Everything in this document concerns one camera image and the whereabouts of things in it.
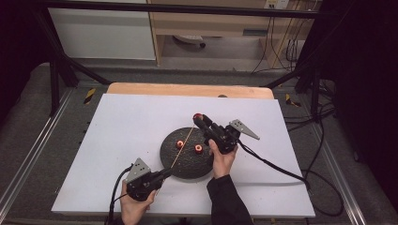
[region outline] textured black disc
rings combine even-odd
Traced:
[[[161,164],[164,168],[172,166],[179,152],[176,148],[176,142],[184,142],[190,130],[190,127],[177,129],[164,139],[161,144]],[[173,166],[172,175],[182,179],[195,179],[208,174],[212,170],[212,167],[207,163],[210,157],[210,148],[204,144],[204,141],[202,131],[194,128],[176,160],[176,164]],[[201,155],[195,152],[196,144],[202,145],[203,153]]]

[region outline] cabinet door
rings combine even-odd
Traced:
[[[146,3],[145,0],[106,2]],[[70,57],[155,59],[147,12],[50,8],[50,13]]]

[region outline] hand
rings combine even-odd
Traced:
[[[210,155],[211,154],[214,155],[214,160],[213,160],[214,178],[218,179],[222,176],[228,175],[231,171],[235,155],[237,154],[237,146],[232,152],[223,155],[220,152],[219,147],[213,140],[210,139],[208,141],[208,145],[210,146]]]
[[[127,194],[127,185],[123,181],[121,196],[125,194]],[[145,211],[149,210],[149,205],[155,201],[155,194],[156,190],[153,190],[144,202],[135,201],[129,195],[120,198],[123,223],[126,225],[138,224]]]

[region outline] white table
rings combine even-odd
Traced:
[[[105,94],[52,211],[106,215],[120,173],[136,158],[141,158],[153,172],[163,169],[161,143],[170,132],[191,127],[195,113],[204,113],[223,126],[238,118],[261,137],[257,141],[241,135],[243,143],[260,157],[300,174],[277,100]],[[231,175],[253,218],[314,217],[304,184],[274,171],[241,149]],[[147,215],[209,215],[211,201],[206,185],[210,176],[211,173],[191,181],[169,177]],[[120,212],[118,203],[115,211]]]

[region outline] wooden table edge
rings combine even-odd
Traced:
[[[272,91],[265,87],[144,82],[114,82],[107,94],[274,99]]]

